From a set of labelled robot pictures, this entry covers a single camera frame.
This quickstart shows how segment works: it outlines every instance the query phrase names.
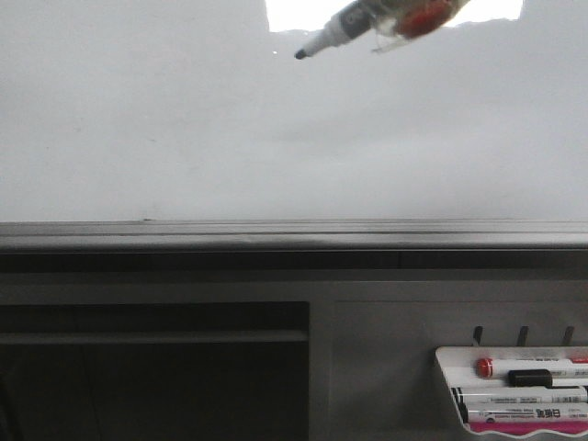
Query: marker holder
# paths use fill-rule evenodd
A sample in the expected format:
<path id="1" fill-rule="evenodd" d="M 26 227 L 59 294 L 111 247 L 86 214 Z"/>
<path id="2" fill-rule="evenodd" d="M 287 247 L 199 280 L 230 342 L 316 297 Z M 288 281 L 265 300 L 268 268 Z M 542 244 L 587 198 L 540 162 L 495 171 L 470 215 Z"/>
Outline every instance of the marker holder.
<path id="1" fill-rule="evenodd" d="M 526 435 L 511 435 L 495 430 L 474 432 L 468 424 L 464 424 L 460 416 L 458 404 L 451 392 L 452 388 L 491 388 L 508 387 L 506 379 L 482 379 L 475 370 L 480 358 L 516 359 L 526 357 L 576 358 L 587 357 L 588 347 L 440 347 L 435 353 L 438 384 L 444 397 L 443 411 L 455 429 L 452 439 L 473 441 L 493 441 L 511 439 L 531 439 L 533 441 L 553 441 L 558 439 L 586 439 L 588 430 L 579 434 L 565 434 L 552 430 L 540 429 Z"/>

